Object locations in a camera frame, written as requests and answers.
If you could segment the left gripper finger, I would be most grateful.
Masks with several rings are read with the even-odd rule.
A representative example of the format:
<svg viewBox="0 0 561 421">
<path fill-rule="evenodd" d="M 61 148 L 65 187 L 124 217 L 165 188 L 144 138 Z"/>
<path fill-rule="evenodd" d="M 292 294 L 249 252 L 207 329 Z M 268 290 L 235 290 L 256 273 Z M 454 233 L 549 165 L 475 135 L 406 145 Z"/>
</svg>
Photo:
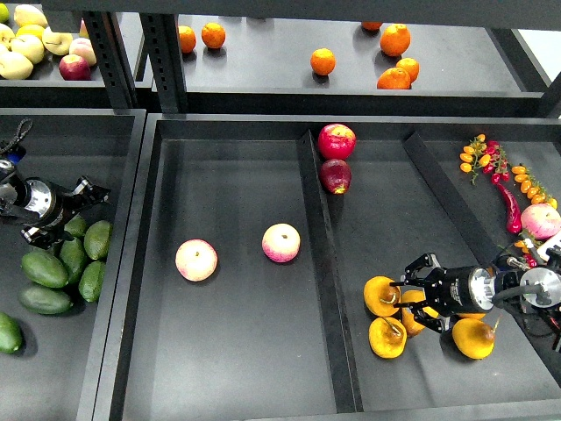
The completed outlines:
<svg viewBox="0 0 561 421">
<path fill-rule="evenodd" d="M 47 250 L 62 241 L 71 241 L 73 235 L 64 229 L 44 230 L 38 227 L 28 227 L 21 230 L 22 237 L 30 245 Z"/>
<path fill-rule="evenodd" d="M 107 203 L 110 189 L 94 184 L 88 177 L 81 176 L 75 188 L 65 194 L 65 209 L 72 214 L 91 209 L 100 203 Z"/>
</svg>

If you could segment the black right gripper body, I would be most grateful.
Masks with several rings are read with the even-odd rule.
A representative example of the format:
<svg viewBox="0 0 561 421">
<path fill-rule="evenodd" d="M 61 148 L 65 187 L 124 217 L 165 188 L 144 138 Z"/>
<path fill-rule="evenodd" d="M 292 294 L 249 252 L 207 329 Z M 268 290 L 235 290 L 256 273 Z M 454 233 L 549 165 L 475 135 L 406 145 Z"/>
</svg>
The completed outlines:
<svg viewBox="0 0 561 421">
<path fill-rule="evenodd" d="M 479 267 L 434 268 L 424 279 L 428 306 L 439 315 L 488 313 L 494 306 L 495 276 Z"/>
</svg>

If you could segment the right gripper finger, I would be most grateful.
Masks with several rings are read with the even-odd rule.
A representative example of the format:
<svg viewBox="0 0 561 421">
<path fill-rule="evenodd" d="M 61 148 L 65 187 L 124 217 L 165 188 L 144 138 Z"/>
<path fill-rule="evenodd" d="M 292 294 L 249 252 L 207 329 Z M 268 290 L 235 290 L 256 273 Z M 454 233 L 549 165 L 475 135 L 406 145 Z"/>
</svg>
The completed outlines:
<svg viewBox="0 0 561 421">
<path fill-rule="evenodd" d="M 437 318 L 428 316 L 420 303 L 402 303 L 401 308 L 409 308 L 414 314 L 417 323 L 424 325 L 425 329 L 429 329 L 438 334 L 444 333 L 450 327 L 451 312 L 444 311 L 439 313 Z"/>
<path fill-rule="evenodd" d="M 391 281 L 391 287 L 413 286 L 435 289 L 443 280 L 443 267 L 434 253 L 425 253 L 407 265 L 399 281 Z"/>
</svg>

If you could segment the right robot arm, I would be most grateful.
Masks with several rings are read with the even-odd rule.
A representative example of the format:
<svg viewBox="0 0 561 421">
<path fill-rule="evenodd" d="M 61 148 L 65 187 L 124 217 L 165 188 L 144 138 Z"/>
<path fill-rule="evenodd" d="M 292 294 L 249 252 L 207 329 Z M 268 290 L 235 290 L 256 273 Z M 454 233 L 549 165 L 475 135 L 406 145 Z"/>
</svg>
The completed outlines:
<svg viewBox="0 0 561 421">
<path fill-rule="evenodd" d="M 419 302 L 402 300 L 414 320 L 442 333 L 459 314 L 502 309 L 520 324 L 526 313 L 536 314 L 555 334 L 552 348 L 560 350 L 560 247 L 546 250 L 547 261 L 530 266 L 511 254 L 501 254 L 489 265 L 446 268 L 435 254 L 426 253 L 404 269 L 391 287 L 414 287 L 424 294 Z"/>
</svg>

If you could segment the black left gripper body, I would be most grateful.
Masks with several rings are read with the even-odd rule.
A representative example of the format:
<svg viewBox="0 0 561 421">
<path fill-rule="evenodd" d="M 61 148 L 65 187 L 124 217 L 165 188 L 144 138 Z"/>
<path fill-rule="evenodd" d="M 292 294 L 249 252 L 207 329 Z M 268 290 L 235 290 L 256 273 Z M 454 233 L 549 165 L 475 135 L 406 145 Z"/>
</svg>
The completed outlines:
<svg viewBox="0 0 561 421">
<path fill-rule="evenodd" d="M 23 209 L 30 211 L 35 219 L 24 223 L 24 228 L 38 227 L 48 231 L 64 229 L 65 224 L 78 214 L 65 209 L 65 194 L 72 190 L 40 178 L 26 179 L 25 188 Z"/>
</svg>

